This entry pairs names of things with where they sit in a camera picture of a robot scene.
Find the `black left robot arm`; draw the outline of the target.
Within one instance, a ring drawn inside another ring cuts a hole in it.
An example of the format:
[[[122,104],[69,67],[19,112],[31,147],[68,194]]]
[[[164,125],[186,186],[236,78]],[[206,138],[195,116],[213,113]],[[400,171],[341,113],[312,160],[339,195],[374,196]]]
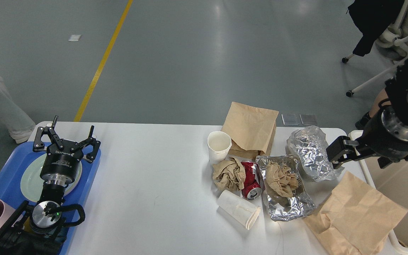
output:
[[[81,142],[39,126],[32,142],[16,148],[0,173],[0,200],[15,209],[0,227],[0,255],[60,255],[74,228],[85,220],[83,205],[100,159],[94,136]]]

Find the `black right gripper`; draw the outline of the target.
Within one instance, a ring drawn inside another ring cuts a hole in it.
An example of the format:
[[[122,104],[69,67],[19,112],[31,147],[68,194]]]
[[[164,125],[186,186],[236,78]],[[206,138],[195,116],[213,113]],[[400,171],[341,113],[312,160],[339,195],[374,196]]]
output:
[[[334,169],[369,156],[379,157],[380,169],[408,161],[408,126],[400,121],[392,106],[383,107],[365,125],[358,141],[339,136],[327,147],[327,156]]]

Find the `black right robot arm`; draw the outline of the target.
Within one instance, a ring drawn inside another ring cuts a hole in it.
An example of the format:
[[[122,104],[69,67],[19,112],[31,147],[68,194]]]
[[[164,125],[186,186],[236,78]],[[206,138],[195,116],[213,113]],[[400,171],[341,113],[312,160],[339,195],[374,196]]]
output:
[[[379,102],[379,111],[364,125],[356,140],[340,136],[327,147],[328,160],[337,169],[343,163],[377,157],[384,169],[408,161],[408,59],[385,82],[389,105]]]

